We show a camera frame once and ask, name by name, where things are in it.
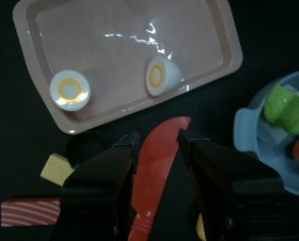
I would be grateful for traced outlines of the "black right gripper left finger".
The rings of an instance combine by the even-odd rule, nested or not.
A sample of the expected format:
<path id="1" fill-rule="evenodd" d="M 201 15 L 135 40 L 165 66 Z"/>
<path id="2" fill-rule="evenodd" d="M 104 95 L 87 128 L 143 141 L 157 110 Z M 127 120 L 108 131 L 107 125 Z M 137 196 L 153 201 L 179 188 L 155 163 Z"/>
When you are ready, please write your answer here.
<path id="1" fill-rule="evenodd" d="M 133 132 L 70 175 L 50 241 L 127 241 L 139 147 Z"/>

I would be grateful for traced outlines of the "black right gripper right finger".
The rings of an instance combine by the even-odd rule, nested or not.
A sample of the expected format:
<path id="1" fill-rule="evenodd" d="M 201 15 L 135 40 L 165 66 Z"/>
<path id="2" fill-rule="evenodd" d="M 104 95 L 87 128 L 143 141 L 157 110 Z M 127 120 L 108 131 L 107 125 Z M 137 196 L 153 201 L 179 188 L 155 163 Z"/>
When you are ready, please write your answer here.
<path id="1" fill-rule="evenodd" d="M 299 241 L 299 198 L 255 158 L 186 130 L 179 147 L 206 241 Z"/>

